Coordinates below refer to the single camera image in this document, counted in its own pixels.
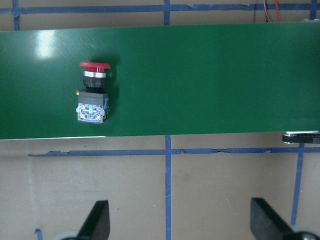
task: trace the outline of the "red wire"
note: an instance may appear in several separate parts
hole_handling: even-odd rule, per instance
[[[278,16],[278,22],[281,23],[281,16],[280,16],[280,11],[279,11],[279,6],[278,6],[278,0],[274,0],[274,4],[275,4],[276,15]]]

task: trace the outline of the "wire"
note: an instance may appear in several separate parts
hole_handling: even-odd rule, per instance
[[[270,18],[269,15],[268,15],[267,2],[266,2],[266,0],[263,0],[263,7],[264,7],[264,12],[265,12],[266,18],[268,19],[268,21],[269,21],[270,23],[272,23],[272,20],[271,20],[271,18]]]
[[[279,11],[278,0],[274,0],[274,4],[275,4],[276,15],[278,17],[278,22],[281,23],[281,16],[280,16],[280,11]]]

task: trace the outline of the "silver metal ring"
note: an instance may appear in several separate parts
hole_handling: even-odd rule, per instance
[[[107,74],[102,72],[84,71],[83,76],[90,78],[105,78]]]

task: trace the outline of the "cable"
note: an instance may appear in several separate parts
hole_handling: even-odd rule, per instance
[[[266,3],[266,0],[263,0],[263,7],[264,7],[265,16],[267,17],[268,21],[269,21],[270,23],[272,23],[272,20],[271,20],[271,18],[269,17],[268,12],[267,12],[267,3]]]
[[[281,16],[280,16],[280,11],[279,11],[278,0],[274,0],[274,4],[275,4],[276,15],[278,17],[278,22],[281,23]]]

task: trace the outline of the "green conveyor belt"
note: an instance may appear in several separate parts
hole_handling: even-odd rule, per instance
[[[77,122],[81,61],[109,119]],[[0,32],[0,139],[320,130],[320,23]]]

